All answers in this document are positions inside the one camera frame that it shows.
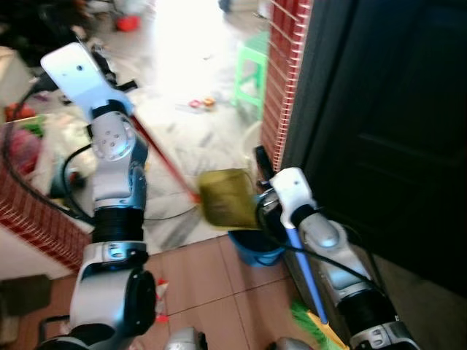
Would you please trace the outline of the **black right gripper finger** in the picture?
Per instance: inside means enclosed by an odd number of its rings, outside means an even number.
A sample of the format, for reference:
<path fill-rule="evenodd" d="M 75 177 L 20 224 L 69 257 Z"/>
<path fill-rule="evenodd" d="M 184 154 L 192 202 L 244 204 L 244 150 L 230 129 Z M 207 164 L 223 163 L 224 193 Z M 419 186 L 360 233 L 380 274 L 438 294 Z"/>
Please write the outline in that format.
<path fill-rule="evenodd" d="M 254 147 L 255 163 L 257 164 L 257 170 L 260 176 L 261 184 L 269 184 L 271 178 L 276 176 L 276 170 L 274 170 L 273 163 L 266 151 L 266 148 L 262 144 L 258 144 Z"/>

